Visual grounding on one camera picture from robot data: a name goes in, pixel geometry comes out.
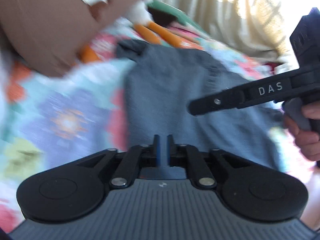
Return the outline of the person right hand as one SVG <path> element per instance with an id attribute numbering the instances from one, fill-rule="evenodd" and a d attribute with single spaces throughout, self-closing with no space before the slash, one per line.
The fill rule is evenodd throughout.
<path id="1" fill-rule="evenodd" d="M 298 112 L 293 107 L 285 109 L 284 125 L 295 139 L 295 145 L 309 161 L 319 161 L 319 133 L 300 129 L 291 117 Z M 304 105 L 299 111 L 306 119 L 319 120 L 319 101 Z"/>

